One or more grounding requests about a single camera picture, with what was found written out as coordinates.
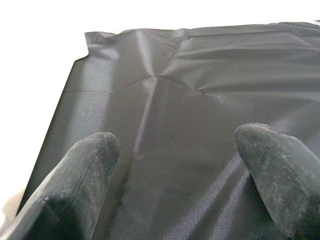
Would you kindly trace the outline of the black table cloth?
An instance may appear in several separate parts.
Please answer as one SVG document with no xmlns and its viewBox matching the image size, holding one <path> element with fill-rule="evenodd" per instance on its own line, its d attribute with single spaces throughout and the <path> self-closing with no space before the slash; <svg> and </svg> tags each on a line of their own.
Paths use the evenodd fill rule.
<svg viewBox="0 0 320 240">
<path fill-rule="evenodd" d="M 94 240 L 290 240 L 233 142 L 263 123 L 320 158 L 320 26 L 305 22 L 88 32 L 28 181 L 25 203 L 79 140 L 120 157 Z"/>
</svg>

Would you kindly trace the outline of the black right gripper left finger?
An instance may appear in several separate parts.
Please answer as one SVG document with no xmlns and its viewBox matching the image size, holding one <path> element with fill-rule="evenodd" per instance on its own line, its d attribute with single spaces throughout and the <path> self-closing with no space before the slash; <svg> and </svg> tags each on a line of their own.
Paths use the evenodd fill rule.
<svg viewBox="0 0 320 240">
<path fill-rule="evenodd" d="M 119 155 L 110 132 L 76 142 L 26 201 L 4 240 L 91 240 Z"/>
</svg>

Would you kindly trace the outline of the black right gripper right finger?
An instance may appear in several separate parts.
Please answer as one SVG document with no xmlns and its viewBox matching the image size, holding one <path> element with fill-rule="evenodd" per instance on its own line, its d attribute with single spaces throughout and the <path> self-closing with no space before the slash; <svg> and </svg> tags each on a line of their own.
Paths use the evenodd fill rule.
<svg viewBox="0 0 320 240">
<path fill-rule="evenodd" d="M 282 234 L 320 240 L 320 158 L 298 138 L 261 123 L 237 127 L 234 144 Z"/>
</svg>

